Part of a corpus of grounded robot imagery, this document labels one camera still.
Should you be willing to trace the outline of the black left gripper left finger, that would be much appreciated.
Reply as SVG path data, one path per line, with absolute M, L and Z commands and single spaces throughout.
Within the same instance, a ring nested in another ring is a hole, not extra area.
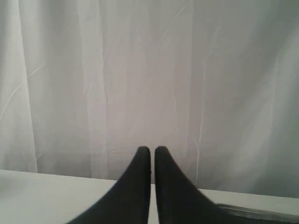
M 150 150 L 138 147 L 113 187 L 71 224 L 146 224 L 150 208 Z

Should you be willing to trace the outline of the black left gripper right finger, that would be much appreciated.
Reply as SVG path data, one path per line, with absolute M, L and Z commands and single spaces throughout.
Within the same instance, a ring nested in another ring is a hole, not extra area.
M 155 188 L 160 224 L 232 224 L 232 216 L 203 195 L 165 146 L 155 149 Z

